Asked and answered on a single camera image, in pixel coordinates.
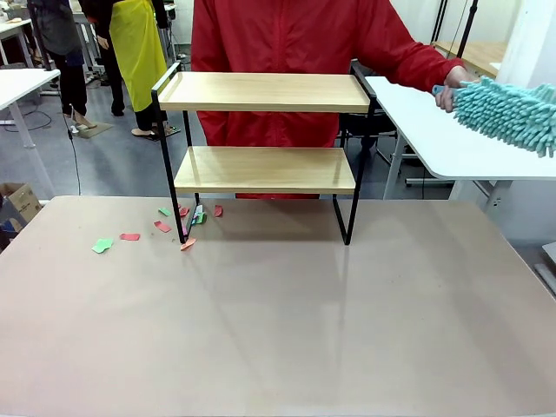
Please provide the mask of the person's left hand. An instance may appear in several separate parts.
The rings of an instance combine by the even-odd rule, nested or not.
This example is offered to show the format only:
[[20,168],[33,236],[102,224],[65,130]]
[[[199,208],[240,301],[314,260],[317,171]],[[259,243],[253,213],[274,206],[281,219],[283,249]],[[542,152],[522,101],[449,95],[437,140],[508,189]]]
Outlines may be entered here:
[[470,74],[462,66],[453,67],[447,74],[444,81],[444,89],[435,95],[436,105],[451,113],[453,111],[453,92],[452,89],[458,89],[464,82],[471,80]]

